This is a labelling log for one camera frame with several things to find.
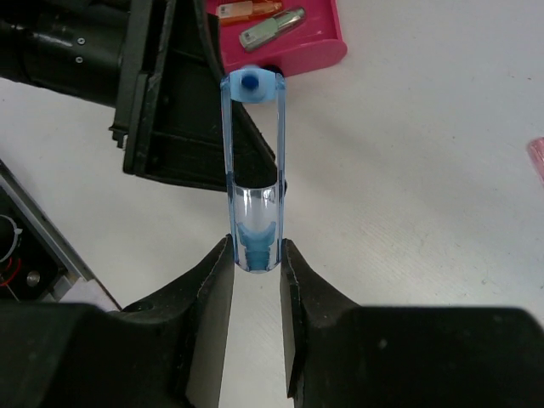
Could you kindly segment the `orange translucent highlighter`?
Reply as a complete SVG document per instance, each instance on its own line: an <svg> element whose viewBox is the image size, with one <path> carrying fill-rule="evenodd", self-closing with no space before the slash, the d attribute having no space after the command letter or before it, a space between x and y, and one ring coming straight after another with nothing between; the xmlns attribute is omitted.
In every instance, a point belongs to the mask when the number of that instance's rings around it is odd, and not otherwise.
<svg viewBox="0 0 544 408"><path fill-rule="evenodd" d="M216 15L222 26L232 26L270 17L282 9L282 1L220 1Z"/></svg>

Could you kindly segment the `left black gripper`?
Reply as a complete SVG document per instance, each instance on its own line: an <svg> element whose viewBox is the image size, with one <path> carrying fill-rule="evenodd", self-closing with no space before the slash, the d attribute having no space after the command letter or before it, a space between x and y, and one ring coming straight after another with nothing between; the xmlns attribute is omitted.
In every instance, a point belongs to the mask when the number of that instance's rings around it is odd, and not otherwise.
<svg viewBox="0 0 544 408"><path fill-rule="evenodd" d="M128 1L3 1L2 78L115 105L129 9Z"/></svg>

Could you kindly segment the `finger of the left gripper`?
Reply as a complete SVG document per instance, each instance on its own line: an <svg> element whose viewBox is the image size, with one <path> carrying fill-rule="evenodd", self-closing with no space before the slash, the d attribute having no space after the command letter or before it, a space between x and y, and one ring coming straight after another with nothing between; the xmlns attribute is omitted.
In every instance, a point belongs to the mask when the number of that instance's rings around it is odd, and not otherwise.
<svg viewBox="0 0 544 408"><path fill-rule="evenodd" d="M224 191L220 25L204 1L132 1L113 138L122 170Z"/></svg>

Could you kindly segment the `blue translucent highlighter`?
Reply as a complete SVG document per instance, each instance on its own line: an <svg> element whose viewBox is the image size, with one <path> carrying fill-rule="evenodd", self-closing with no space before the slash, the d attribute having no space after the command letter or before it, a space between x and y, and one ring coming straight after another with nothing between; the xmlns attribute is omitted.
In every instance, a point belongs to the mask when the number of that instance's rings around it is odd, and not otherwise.
<svg viewBox="0 0 544 408"><path fill-rule="evenodd" d="M235 263L246 272L271 271L281 262L286 194L286 83L280 73L255 65L232 71L220 84L224 167ZM235 152L241 140L238 106L274 101L275 158Z"/></svg>

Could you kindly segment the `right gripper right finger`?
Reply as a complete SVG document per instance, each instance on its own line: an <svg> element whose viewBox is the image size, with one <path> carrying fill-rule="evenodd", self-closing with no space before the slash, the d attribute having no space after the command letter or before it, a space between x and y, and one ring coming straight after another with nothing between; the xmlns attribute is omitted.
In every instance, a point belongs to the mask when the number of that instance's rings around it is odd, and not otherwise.
<svg viewBox="0 0 544 408"><path fill-rule="evenodd" d="M284 240L286 393L296 407L540 407L543 329L509 307L362 306Z"/></svg>

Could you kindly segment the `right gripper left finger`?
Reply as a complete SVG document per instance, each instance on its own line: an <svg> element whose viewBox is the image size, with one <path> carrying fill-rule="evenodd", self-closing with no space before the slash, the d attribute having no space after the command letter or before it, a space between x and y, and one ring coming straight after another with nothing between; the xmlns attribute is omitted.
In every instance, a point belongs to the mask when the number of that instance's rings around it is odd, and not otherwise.
<svg viewBox="0 0 544 408"><path fill-rule="evenodd" d="M194 268L119 312L2 303L2 406L218 406L233 286L226 236Z"/></svg>

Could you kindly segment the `pink translucent highlighter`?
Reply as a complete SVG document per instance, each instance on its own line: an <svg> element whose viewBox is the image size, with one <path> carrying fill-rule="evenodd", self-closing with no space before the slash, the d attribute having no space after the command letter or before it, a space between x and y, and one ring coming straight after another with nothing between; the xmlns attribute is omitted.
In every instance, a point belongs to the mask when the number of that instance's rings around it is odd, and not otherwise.
<svg viewBox="0 0 544 408"><path fill-rule="evenodd" d="M544 138L531 140L527 145L527 153L540 181L544 183Z"/></svg>

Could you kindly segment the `green translucent highlighter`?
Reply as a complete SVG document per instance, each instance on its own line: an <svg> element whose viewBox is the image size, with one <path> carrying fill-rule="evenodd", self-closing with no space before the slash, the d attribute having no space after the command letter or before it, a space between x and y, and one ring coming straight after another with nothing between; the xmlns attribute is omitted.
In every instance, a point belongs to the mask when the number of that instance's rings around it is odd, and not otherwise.
<svg viewBox="0 0 544 408"><path fill-rule="evenodd" d="M305 17L306 11L303 7L283 10L244 30L239 35L239 42L245 51L253 52L301 25Z"/></svg>

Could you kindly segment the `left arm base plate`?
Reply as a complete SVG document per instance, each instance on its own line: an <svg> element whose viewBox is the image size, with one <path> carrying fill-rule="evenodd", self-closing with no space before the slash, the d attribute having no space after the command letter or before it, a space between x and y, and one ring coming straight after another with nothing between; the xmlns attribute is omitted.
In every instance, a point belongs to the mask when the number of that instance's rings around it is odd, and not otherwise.
<svg viewBox="0 0 544 408"><path fill-rule="evenodd" d="M4 163L1 299L90 303L106 311L121 309Z"/></svg>

